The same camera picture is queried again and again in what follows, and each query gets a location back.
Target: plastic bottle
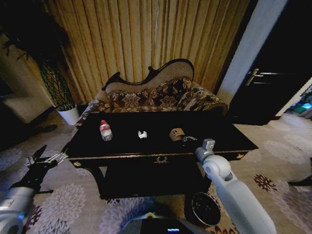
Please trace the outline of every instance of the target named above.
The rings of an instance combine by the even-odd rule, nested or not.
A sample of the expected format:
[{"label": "plastic bottle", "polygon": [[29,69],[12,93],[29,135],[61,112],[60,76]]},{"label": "plastic bottle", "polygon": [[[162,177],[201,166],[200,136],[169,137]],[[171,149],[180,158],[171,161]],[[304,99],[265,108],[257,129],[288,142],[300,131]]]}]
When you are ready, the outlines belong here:
[{"label": "plastic bottle", "polygon": [[103,140],[108,141],[108,140],[111,140],[113,138],[112,130],[105,120],[101,121],[101,125],[99,127],[99,130],[101,131],[101,135],[102,135]]}]

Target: white pot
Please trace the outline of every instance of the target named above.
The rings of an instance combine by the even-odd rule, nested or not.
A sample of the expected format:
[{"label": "white pot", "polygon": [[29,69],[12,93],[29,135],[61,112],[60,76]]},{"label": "white pot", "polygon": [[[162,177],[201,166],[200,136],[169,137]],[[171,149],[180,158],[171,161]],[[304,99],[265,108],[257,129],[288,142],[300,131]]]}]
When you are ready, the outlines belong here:
[{"label": "white pot", "polygon": [[69,111],[58,111],[58,113],[69,125],[75,125],[79,119],[77,106]]}]

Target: curtain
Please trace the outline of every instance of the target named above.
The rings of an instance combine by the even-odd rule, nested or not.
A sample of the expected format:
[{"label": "curtain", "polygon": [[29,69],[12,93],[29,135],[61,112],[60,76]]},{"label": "curtain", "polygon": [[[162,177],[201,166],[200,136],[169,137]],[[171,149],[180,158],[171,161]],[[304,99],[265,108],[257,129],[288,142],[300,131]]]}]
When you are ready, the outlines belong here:
[{"label": "curtain", "polygon": [[65,29],[71,91],[89,102],[115,72],[130,82],[148,66],[189,59],[195,81],[215,92],[249,0],[49,0]]}]

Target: sofa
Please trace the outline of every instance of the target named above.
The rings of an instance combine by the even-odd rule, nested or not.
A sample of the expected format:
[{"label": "sofa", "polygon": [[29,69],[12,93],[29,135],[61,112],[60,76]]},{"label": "sofa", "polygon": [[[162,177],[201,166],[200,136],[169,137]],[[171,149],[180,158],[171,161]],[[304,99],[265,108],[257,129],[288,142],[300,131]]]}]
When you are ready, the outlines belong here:
[{"label": "sofa", "polygon": [[224,116],[228,106],[194,79],[194,67],[187,59],[174,59],[159,69],[149,67],[148,76],[131,83],[115,73],[88,104],[76,127],[90,113],[148,111],[209,111]]}]

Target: white wall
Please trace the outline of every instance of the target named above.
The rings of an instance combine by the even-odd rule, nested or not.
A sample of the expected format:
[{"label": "white wall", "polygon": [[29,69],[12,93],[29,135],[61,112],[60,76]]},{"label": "white wall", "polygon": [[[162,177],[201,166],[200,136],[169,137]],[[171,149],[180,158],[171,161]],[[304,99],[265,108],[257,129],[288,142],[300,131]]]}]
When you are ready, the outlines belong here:
[{"label": "white wall", "polygon": [[[5,38],[0,37],[0,44],[4,41]],[[0,49],[0,77],[14,93],[6,96],[3,103],[21,121],[28,123],[52,106],[52,103],[39,82],[39,72],[29,66],[31,61],[23,58],[17,61],[20,53],[14,46],[11,46],[9,56],[5,52]]]},{"label": "white wall", "polygon": [[226,103],[232,101],[286,3],[258,1],[217,94]]}]

